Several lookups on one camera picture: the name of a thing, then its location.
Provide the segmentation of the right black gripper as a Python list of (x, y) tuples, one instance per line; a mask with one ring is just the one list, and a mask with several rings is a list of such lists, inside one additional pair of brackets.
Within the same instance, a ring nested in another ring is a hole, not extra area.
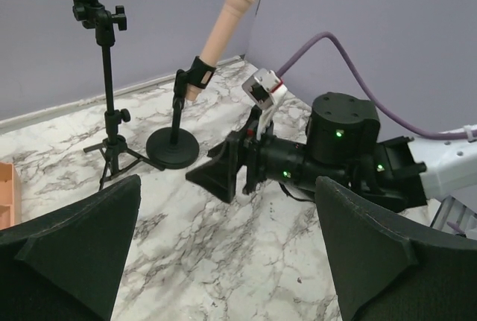
[[(267, 179), (290, 185), (306, 193), (315, 190), (316, 162), (307, 155), (306, 146), (281, 139), (269, 127), (260, 140), (262, 110), (254, 106), (245, 124), (245, 137), (254, 139), (247, 146), (247, 176), (244, 193), (251, 194)], [(240, 133), (230, 133), (218, 153), (208, 162), (186, 173), (186, 180), (208, 191), (221, 202), (231, 203), (236, 195), (237, 173), (244, 165), (245, 152)]]

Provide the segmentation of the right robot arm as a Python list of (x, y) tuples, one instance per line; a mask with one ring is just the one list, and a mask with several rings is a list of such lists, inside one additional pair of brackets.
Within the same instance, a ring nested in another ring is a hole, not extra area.
[(186, 179), (229, 203), (240, 169), (245, 194), (268, 179), (282, 189), (314, 191), (328, 177), (393, 212), (423, 206), (476, 183), (476, 143), (399, 136), (378, 141), (379, 116), (372, 101), (329, 92), (315, 98), (306, 142), (277, 137), (273, 110), (254, 107), (246, 124), (208, 153)]

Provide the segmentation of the beige microphone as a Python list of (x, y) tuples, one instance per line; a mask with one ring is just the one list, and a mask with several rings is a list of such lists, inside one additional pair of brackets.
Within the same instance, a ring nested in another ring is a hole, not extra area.
[(187, 100), (195, 101), (207, 87), (217, 62), (231, 40), (239, 21), (254, 2), (255, 0), (224, 0), (224, 5), (202, 52), (195, 58), (189, 69)]

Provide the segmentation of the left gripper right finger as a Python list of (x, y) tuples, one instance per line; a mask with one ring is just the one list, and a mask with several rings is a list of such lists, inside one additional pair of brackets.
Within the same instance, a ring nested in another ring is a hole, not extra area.
[(475, 320), (476, 241), (382, 208), (328, 177), (315, 204), (343, 320)]

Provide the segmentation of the round-base mic stand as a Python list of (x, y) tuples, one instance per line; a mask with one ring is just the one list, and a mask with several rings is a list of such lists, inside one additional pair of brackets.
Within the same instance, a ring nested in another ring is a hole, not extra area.
[(193, 101), (207, 86), (215, 67), (195, 57), (189, 70), (179, 69), (174, 81), (172, 123), (152, 133), (146, 142), (148, 158), (166, 169), (182, 169), (198, 158), (199, 144), (187, 130), (180, 127), (182, 111), (187, 100)]

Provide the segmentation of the black tripod mic stand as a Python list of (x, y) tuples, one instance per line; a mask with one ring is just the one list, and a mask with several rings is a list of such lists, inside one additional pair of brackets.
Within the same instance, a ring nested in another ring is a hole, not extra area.
[(104, 159), (104, 168), (99, 179), (98, 189), (102, 190), (106, 182), (128, 172), (140, 162), (163, 171), (165, 169), (164, 165), (153, 162), (148, 157), (129, 148), (126, 138), (119, 134), (119, 125), (131, 120), (128, 109), (115, 108), (111, 63), (111, 48), (116, 43), (114, 27), (117, 26), (120, 31), (127, 29), (127, 17), (124, 7), (118, 5), (115, 12), (111, 13), (97, 1), (76, 1), (72, 11), (76, 20), (81, 22), (86, 29), (95, 30), (96, 43), (101, 47), (102, 53), (106, 99), (104, 122), (107, 137), (101, 143), (83, 149), (84, 153), (97, 150)]

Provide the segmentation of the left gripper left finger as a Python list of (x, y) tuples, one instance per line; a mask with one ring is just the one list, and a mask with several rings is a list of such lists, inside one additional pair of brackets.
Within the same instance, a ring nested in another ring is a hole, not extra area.
[(141, 203), (132, 175), (1, 231), (2, 320), (110, 320)]

